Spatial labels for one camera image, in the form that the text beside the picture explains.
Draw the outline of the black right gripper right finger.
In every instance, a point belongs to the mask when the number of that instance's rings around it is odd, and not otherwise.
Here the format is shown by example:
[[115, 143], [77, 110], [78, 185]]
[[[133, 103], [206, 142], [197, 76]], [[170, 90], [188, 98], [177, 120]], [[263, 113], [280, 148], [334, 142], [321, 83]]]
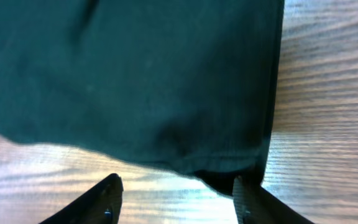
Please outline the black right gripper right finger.
[[232, 194], [238, 224], [314, 224], [261, 185], [240, 176], [234, 180]]

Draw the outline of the black shirt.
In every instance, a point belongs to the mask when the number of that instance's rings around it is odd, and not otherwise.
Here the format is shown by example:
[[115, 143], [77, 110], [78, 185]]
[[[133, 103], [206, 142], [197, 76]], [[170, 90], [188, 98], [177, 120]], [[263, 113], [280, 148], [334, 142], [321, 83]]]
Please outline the black shirt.
[[0, 136], [261, 183], [279, 0], [0, 0]]

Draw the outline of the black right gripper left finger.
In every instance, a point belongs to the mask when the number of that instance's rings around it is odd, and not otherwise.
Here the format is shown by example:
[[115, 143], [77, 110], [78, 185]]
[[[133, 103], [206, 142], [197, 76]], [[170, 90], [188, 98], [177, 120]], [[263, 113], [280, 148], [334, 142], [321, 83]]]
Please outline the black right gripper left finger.
[[123, 191], [122, 179], [110, 174], [40, 224], [118, 224]]

